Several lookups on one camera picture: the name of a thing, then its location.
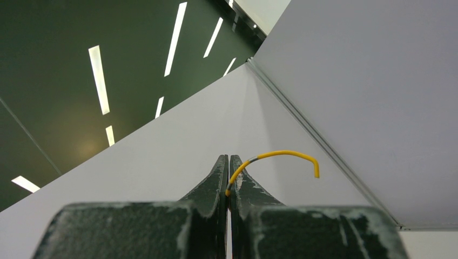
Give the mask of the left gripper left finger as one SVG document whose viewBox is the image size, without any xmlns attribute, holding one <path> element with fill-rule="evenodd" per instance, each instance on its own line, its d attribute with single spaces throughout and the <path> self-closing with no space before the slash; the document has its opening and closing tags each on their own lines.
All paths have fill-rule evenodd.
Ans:
<svg viewBox="0 0 458 259">
<path fill-rule="evenodd" d="M 228 156 L 178 201 L 64 206 L 34 258 L 225 258 Z"/>
</svg>

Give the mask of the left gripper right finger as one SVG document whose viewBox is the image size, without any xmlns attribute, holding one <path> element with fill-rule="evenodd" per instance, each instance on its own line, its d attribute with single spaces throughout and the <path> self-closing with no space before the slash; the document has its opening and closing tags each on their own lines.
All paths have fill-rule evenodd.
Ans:
<svg viewBox="0 0 458 259">
<path fill-rule="evenodd" d="M 366 206 L 290 207 L 246 171 L 231 188 L 233 258 L 407 258 L 396 226 Z"/>
</svg>

